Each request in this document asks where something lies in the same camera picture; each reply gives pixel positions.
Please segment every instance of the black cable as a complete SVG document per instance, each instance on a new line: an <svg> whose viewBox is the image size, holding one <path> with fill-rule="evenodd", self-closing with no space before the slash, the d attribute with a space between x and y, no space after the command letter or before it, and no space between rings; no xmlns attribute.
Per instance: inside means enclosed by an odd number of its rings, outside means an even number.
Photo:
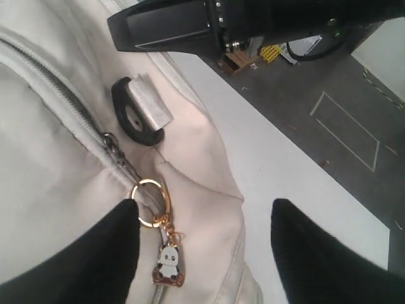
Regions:
<svg viewBox="0 0 405 304"><path fill-rule="evenodd" d="M319 54L299 56L299 55L295 54L291 50L289 42L286 43L287 51L289 52L290 57L292 59L294 59L294 60L297 60L297 61L314 61L314 60L325 58L326 56L329 56L332 53L336 52L338 49L340 49L343 46L346 37L347 37L347 35L345 35L343 38L341 38L339 42L337 42L336 44L334 44L333 46L328 48L326 51L320 52Z"/></svg>

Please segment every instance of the black machine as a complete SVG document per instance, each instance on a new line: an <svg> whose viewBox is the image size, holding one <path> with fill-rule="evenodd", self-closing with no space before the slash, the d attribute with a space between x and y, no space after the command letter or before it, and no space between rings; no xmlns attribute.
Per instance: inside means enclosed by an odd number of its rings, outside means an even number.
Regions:
<svg viewBox="0 0 405 304"><path fill-rule="evenodd" d="M225 52L349 29L405 15L405 0L145 0L108 20L125 52Z"/></svg>

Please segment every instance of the keychain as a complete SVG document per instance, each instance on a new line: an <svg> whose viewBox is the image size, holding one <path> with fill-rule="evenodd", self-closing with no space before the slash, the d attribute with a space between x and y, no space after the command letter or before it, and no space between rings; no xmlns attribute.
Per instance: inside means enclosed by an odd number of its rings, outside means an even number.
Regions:
<svg viewBox="0 0 405 304"><path fill-rule="evenodd" d="M181 235L175 231L171 222L171 200L166 185L161 185L155 180L144 179L132 190L131 198L135 200L136 192L140 185L153 184L159 188L166 203L166 212L163 215L154 217L153 223L146 222L141 217L139 221L144 227L160 228L167 236L167 242L160 248L158 264L152 272L152 280L154 284L168 285L181 287L184 283L184 273L178 268L179 264L179 249L181 243Z"/></svg>

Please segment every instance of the gray floor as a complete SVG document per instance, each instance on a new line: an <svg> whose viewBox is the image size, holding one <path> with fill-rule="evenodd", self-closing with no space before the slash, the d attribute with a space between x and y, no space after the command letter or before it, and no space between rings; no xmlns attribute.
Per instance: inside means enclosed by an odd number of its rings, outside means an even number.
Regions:
<svg viewBox="0 0 405 304"><path fill-rule="evenodd" d="M211 66L391 229L389 269L405 277L405 110L344 49L296 66L259 61L233 77Z"/></svg>

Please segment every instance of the white backpack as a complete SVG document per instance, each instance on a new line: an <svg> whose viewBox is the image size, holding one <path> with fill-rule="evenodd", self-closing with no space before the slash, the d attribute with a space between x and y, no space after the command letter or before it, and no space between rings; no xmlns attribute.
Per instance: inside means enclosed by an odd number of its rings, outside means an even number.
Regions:
<svg viewBox="0 0 405 304"><path fill-rule="evenodd" d="M115 50L106 20L125 2L0 1L0 284L69 246L128 197L135 177L106 145L109 132L143 178L164 177L183 235L184 285L162 293L151 282L162 237L141 229L127 303L262 303L244 261L243 197L221 138L167 54ZM125 135L111 102L111 86L137 75L174 118L153 148ZM139 203L142 216L156 209L152 197Z"/></svg>

